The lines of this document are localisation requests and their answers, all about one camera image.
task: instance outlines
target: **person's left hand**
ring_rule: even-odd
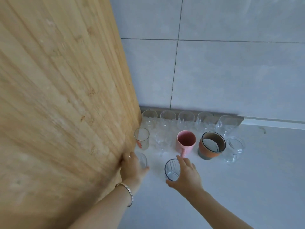
[[[135,194],[140,188],[143,178],[149,171],[149,167],[143,169],[134,152],[123,153],[121,165],[120,173],[122,182],[131,189],[132,194]]]

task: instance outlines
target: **tiled wall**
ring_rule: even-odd
[[[110,0],[141,106],[305,121],[305,0]]]

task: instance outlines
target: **pink mug handle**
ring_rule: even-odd
[[[181,155],[182,158],[185,158],[185,149],[182,149]]]

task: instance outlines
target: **bracelet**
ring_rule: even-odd
[[[132,203],[133,203],[133,195],[132,195],[132,191],[130,190],[130,188],[126,184],[124,184],[123,182],[120,182],[120,183],[116,184],[115,187],[117,187],[118,185],[122,185],[128,190],[128,192],[130,193],[130,196],[132,198]]]

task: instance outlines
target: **mug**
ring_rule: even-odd
[[[176,140],[176,151],[181,154],[181,157],[184,158],[196,144],[196,136],[188,131],[183,130],[177,135]]]
[[[199,141],[198,155],[204,160],[219,156],[226,149],[226,141],[216,132],[206,132]]]

